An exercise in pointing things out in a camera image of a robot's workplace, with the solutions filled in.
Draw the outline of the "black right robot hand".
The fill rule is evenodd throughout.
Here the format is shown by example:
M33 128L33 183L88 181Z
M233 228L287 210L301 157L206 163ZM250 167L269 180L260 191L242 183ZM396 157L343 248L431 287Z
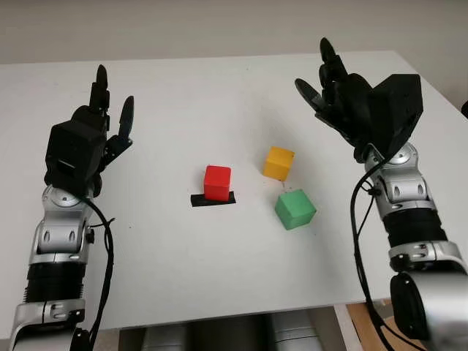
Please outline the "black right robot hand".
M335 129L353 148L356 162L363 164L372 145L368 95L371 86L365 78L348 73L330 41L320 40L322 64L319 79L322 91L316 91L301 78L295 87L315 111L315 117Z

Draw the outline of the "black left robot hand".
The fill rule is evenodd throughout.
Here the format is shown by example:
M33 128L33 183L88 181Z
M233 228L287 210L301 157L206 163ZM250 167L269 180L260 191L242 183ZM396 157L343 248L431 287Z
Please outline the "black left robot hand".
M91 85L89 103L80 106L70 120L55 124L50 130L45 155L45 184L84 197L98 197L102 189L101 173L131 145L129 134L134 119L135 101L126 98L116 135L110 129L110 92L107 70L97 69Z

